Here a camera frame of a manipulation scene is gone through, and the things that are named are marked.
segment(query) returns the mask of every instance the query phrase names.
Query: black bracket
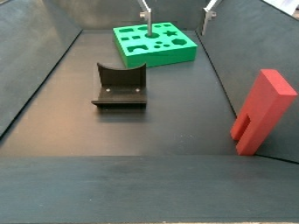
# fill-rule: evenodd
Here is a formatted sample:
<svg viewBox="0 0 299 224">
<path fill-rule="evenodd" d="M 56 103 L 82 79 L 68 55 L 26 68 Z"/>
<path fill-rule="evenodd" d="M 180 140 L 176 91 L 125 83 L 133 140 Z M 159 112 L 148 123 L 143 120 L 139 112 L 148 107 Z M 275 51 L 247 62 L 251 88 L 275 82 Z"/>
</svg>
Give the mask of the black bracket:
<svg viewBox="0 0 299 224">
<path fill-rule="evenodd" d="M 97 63 L 97 72 L 101 88 L 97 100 L 92 101 L 96 106 L 145 105 L 145 64 L 114 69 Z"/>
</svg>

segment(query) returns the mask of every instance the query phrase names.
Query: circular hole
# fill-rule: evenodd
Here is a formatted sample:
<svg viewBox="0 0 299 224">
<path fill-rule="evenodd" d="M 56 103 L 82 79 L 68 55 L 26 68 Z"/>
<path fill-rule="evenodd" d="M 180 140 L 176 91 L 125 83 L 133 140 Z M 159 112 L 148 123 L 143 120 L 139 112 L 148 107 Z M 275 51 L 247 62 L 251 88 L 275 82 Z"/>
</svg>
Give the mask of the circular hole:
<svg viewBox="0 0 299 224">
<path fill-rule="evenodd" d="M 155 33 L 155 32 L 152 32 L 152 35 L 151 36 L 148 36 L 147 34 L 144 36 L 147 38 L 149 38 L 149 39 L 157 39 L 160 37 L 160 35 L 157 33 Z"/>
</svg>

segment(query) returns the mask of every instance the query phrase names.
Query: gray wall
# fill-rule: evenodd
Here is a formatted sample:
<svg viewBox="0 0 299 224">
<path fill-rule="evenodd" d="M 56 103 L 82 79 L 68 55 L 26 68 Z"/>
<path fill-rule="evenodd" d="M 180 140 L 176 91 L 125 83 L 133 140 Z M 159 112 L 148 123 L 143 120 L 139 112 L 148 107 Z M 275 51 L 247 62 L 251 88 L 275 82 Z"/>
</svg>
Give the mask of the gray wall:
<svg viewBox="0 0 299 224">
<path fill-rule="evenodd" d="M 299 91 L 299 21 L 260 0 L 223 1 L 200 37 L 236 113 L 261 68 Z M 256 154 L 299 162 L 299 98 Z"/>
<path fill-rule="evenodd" d="M 49 0 L 0 5 L 0 136 L 78 33 Z"/>
<path fill-rule="evenodd" d="M 136 0 L 53 0 L 85 30 L 105 30 L 140 25 L 141 8 Z M 153 21 L 172 22 L 183 30 L 195 30 L 207 0 L 147 0 Z"/>
</svg>

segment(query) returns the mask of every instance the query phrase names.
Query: green shape sorter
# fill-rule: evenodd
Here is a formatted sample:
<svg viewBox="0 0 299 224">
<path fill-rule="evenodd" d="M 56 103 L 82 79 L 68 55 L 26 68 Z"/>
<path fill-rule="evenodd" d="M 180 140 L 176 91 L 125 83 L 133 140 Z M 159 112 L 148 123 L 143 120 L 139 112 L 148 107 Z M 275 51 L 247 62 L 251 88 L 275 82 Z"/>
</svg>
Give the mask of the green shape sorter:
<svg viewBox="0 0 299 224">
<path fill-rule="evenodd" d="M 171 23 L 152 24 L 152 36 L 147 25 L 113 28 L 116 47 L 125 67 L 144 63 L 156 67 L 195 59 L 196 44 Z"/>
</svg>

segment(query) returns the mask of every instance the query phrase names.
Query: red wooden block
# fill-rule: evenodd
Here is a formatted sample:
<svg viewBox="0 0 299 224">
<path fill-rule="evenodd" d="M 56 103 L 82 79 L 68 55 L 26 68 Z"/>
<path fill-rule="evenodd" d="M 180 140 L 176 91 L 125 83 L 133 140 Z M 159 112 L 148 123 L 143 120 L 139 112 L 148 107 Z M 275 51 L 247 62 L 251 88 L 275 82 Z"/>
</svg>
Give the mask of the red wooden block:
<svg viewBox="0 0 299 224">
<path fill-rule="evenodd" d="M 295 97 L 280 73 L 261 69 L 229 132 L 240 156 L 255 154 Z"/>
</svg>

